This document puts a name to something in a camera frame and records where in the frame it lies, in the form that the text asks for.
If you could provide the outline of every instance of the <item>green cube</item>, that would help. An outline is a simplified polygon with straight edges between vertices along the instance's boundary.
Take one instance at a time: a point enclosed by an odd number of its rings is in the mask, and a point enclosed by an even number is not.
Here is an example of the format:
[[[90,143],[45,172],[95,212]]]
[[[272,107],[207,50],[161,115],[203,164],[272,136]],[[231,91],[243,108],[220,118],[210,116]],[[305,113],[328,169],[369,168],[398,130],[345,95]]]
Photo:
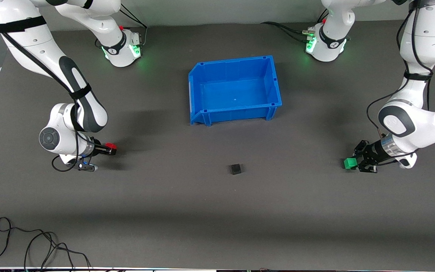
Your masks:
[[[356,158],[347,158],[343,161],[343,163],[345,165],[345,169],[352,169],[358,165]]]

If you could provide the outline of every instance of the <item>cable connector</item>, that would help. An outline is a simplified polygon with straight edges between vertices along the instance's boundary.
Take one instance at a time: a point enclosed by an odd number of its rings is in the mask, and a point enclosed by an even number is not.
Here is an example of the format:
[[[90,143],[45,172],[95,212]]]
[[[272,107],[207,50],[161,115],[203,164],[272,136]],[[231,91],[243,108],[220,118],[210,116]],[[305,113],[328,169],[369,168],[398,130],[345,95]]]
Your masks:
[[[311,30],[302,30],[302,34],[305,36],[311,36],[311,37],[315,36],[315,32],[311,31]]]

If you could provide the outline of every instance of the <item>gray table surface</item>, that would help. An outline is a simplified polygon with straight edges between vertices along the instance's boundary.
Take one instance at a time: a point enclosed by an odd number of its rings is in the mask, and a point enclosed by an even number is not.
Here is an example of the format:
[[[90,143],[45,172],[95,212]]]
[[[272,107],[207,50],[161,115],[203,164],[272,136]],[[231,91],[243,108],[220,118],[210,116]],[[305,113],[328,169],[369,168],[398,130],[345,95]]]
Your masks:
[[[155,27],[143,58],[126,68],[112,67],[89,31],[54,33],[108,111],[97,138],[119,146],[116,157],[93,159],[95,173],[51,168],[38,133],[53,105],[71,100],[8,54],[0,73],[0,216],[56,232],[94,266],[435,270],[435,145],[411,170],[365,174],[341,165],[360,140],[378,139],[365,109],[401,82],[399,25],[357,23],[332,63],[313,60],[273,26]],[[190,126],[190,69],[260,55],[276,62],[276,117]],[[435,76],[430,105],[435,110]],[[232,176],[227,166],[236,163],[245,173]],[[0,266],[22,265],[32,236],[15,232]],[[0,250],[4,242],[0,233]],[[47,247],[34,246],[38,265]],[[64,257],[52,265],[67,266]]]

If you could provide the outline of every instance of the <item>small block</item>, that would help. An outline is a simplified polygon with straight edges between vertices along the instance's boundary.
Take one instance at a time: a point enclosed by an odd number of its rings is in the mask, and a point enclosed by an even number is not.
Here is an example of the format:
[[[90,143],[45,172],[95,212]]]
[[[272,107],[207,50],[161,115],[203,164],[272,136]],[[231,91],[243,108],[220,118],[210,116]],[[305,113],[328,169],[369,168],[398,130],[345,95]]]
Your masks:
[[[231,174],[233,175],[241,174],[241,165],[239,164],[231,165]]]
[[[347,158],[343,161],[343,164],[345,165],[345,169],[352,169],[358,165],[356,158]]]

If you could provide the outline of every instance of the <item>blue bin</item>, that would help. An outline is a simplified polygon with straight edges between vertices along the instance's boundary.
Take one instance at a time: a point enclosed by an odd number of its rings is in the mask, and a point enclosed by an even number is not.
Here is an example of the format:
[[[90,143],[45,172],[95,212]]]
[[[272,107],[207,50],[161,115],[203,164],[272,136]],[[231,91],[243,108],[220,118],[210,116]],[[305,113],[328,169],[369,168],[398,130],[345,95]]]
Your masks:
[[[189,73],[190,123],[263,118],[281,106],[272,56],[201,62]]]

